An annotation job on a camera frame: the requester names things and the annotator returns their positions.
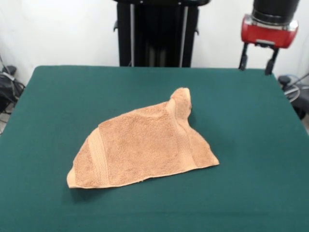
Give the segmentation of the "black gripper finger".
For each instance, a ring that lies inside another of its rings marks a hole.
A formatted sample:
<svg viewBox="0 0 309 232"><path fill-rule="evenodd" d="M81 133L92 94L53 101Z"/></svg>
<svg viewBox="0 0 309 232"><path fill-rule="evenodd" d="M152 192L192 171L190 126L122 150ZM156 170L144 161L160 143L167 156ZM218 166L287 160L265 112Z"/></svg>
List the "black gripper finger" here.
<svg viewBox="0 0 309 232"><path fill-rule="evenodd" d="M271 75L273 73L273 69L275 66L275 62L279 53L279 48L273 48L273 54L270 60L267 62L266 68L265 68L265 75Z"/></svg>
<svg viewBox="0 0 309 232"><path fill-rule="evenodd" d="M247 60L248 60L247 49L248 49L248 46L249 46L248 43L244 43L244 45L243 45L240 63L239 63L239 70L241 70L241 71L244 71L246 69L246 66L247 66Z"/></svg>

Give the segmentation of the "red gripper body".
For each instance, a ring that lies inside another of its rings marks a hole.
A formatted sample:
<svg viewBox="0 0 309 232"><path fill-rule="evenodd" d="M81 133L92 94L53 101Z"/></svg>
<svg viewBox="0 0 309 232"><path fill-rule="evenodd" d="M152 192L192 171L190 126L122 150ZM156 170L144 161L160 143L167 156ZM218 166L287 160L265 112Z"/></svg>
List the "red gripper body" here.
<svg viewBox="0 0 309 232"><path fill-rule="evenodd" d="M246 14L241 26L241 39L248 44L264 44L274 48L288 48L298 32L298 21L292 20L285 26L271 26L255 21Z"/></svg>

